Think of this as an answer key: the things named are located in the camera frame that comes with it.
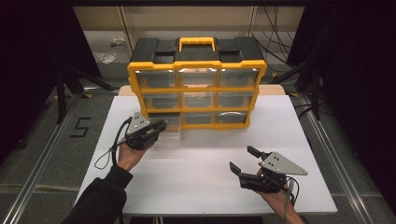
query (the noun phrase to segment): storage organizer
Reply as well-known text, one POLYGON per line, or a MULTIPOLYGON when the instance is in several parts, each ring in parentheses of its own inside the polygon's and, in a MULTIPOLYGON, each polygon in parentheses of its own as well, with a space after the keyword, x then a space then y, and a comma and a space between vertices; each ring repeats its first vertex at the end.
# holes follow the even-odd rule
POLYGON ((266 68, 253 37, 143 38, 128 73, 144 116, 226 130, 248 127, 266 68))

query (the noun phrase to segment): black sleeve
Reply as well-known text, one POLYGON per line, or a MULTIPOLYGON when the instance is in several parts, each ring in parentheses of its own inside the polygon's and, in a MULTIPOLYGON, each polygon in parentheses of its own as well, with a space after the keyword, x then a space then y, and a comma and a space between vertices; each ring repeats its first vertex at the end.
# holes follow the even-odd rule
POLYGON ((96 178, 84 190, 62 223, 114 223, 126 202, 125 188, 133 176, 112 166, 105 179, 96 178))

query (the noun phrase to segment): white tabletop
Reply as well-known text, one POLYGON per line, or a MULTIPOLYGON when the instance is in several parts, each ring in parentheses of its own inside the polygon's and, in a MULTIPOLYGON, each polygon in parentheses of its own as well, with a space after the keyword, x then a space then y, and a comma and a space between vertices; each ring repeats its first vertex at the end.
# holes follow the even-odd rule
MULTIPOLYGON (((93 165, 111 147, 122 122, 139 110, 134 96, 114 98, 78 197, 96 177, 106 176, 110 164, 105 170, 93 165)), ((308 175, 292 175, 300 184, 297 212, 337 212, 289 96, 259 96, 245 130, 182 131, 179 146, 158 144, 150 149, 131 171, 134 179, 125 189, 128 198, 123 213, 195 217, 273 213, 258 194, 241 189, 238 177, 230 171, 232 161, 243 173, 256 174, 260 160, 247 152, 247 146, 277 151, 308 171, 308 175)))

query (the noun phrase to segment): transparent drawer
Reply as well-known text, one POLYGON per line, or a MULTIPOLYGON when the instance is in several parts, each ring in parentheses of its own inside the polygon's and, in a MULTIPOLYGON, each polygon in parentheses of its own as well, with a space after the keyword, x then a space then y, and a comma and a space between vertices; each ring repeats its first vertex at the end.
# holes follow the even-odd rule
POLYGON ((176 75, 173 70, 134 71, 140 88, 172 88, 176 86, 176 75))
POLYGON ((214 92, 182 92, 183 106, 186 107, 210 107, 213 106, 214 92))
POLYGON ((184 113, 186 124, 210 124, 212 123, 213 112, 184 113))
POLYGON ((253 92, 218 92, 218 107, 248 107, 253 92))
POLYGON ((221 87, 254 86, 260 69, 221 69, 219 71, 219 85, 221 87))
POLYGON ((148 120, 155 122, 160 119, 167 120, 166 130, 160 133, 157 147, 175 146, 180 144, 180 114, 179 113, 150 113, 148 120))
POLYGON ((143 94, 147 109, 151 108, 177 108, 177 93, 143 94))
POLYGON ((218 112, 216 113, 216 123, 245 123, 247 112, 218 112))
POLYGON ((216 69, 183 68, 178 70, 181 87, 205 88, 216 86, 216 69))

